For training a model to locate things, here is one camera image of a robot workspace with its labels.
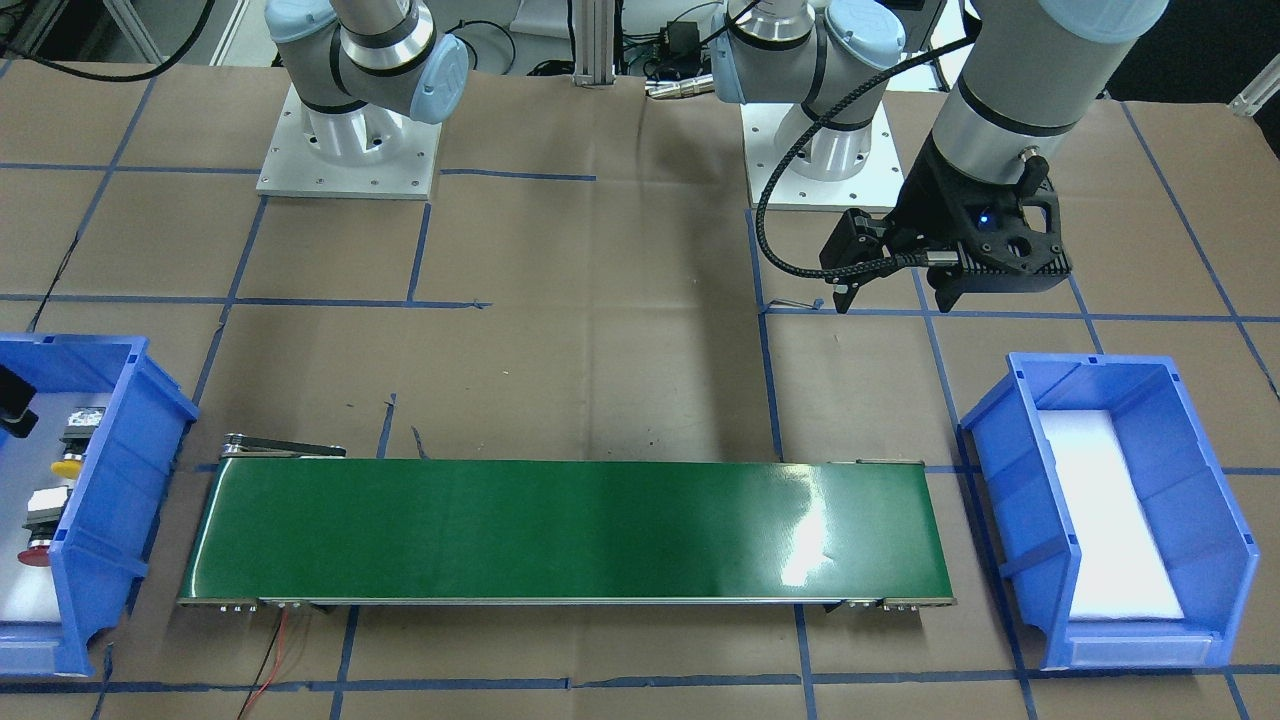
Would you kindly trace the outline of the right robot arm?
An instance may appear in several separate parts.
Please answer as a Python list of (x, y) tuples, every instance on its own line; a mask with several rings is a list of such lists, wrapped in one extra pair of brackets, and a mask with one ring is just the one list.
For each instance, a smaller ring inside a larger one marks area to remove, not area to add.
[(300, 117), (426, 128), (457, 104), (461, 41), (421, 1), (273, 1), (282, 70), (147, 69), (15, 50), (3, 81), (3, 331), (147, 336), (221, 434), (370, 445), (393, 410), (412, 304), (375, 270), (404, 260), (412, 208), (265, 199), (250, 155), (288, 79)]

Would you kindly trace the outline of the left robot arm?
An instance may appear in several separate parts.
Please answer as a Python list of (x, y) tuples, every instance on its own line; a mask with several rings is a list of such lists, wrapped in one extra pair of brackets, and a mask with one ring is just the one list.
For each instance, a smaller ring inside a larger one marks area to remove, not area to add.
[[(878, 1), (726, 1), (707, 41), (724, 102), (785, 102), (780, 158), (756, 201), (756, 243), (780, 270), (832, 287), (837, 313), (859, 290), (925, 269), (937, 307), (965, 293), (1034, 293), (1066, 281), (1050, 160), (1165, 1), (978, 1), (963, 38), (906, 58), (906, 31)], [(887, 83), (968, 50), (886, 217), (850, 208), (815, 268), (783, 260), (765, 210), (788, 169), (837, 177), (822, 154), (863, 150)]]

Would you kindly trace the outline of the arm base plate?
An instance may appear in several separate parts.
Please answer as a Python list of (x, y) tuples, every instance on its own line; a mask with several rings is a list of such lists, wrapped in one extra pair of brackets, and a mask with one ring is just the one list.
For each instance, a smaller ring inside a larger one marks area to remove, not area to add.
[[(797, 104), (748, 104), (741, 109), (750, 205), (810, 119)], [(855, 131), (820, 129), (788, 164), (776, 184), (771, 209), (870, 213), (891, 210), (902, 187), (902, 169), (886, 110)]]
[(429, 200), (440, 135), (440, 126), (374, 105), (320, 113), (289, 87), (256, 190), (293, 199)]

